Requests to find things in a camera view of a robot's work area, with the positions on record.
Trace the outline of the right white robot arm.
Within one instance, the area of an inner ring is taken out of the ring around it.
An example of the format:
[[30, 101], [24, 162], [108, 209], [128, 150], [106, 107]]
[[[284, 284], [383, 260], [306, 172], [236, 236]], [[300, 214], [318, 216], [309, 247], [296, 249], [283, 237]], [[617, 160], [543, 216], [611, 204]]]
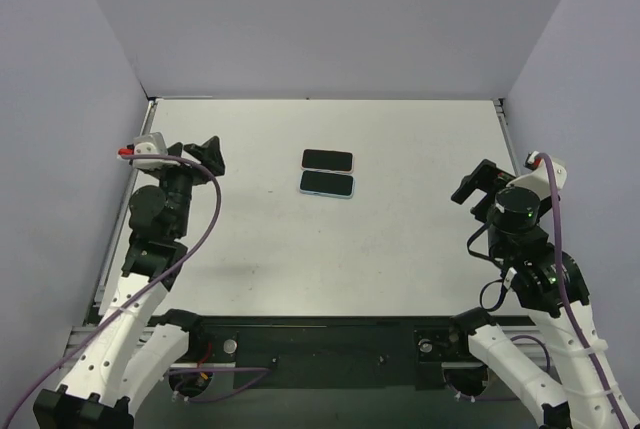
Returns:
[[447, 332], [449, 351], [473, 357], [495, 374], [541, 428], [636, 428], [606, 357], [608, 345], [593, 320], [590, 294], [579, 266], [562, 249], [559, 192], [564, 164], [534, 151], [527, 174], [516, 177], [481, 161], [464, 176], [451, 199], [463, 204], [476, 190], [484, 197], [472, 209], [488, 251], [470, 254], [500, 272], [501, 292], [514, 292], [543, 338], [552, 378], [507, 336], [489, 309], [456, 315]]

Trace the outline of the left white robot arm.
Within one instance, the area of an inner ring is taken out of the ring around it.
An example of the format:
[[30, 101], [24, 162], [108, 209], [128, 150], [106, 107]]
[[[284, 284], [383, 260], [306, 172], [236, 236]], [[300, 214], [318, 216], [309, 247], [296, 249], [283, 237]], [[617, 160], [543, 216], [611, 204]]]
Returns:
[[225, 173], [220, 139], [167, 146], [161, 134], [151, 133], [118, 155], [157, 182], [129, 198], [129, 247], [111, 303], [74, 350], [78, 359], [57, 388], [36, 397], [33, 412], [41, 428], [131, 428], [141, 402], [171, 364], [197, 359], [206, 346], [200, 316], [184, 310], [165, 313], [148, 341], [138, 341], [196, 252], [181, 240], [194, 187], [216, 184]]

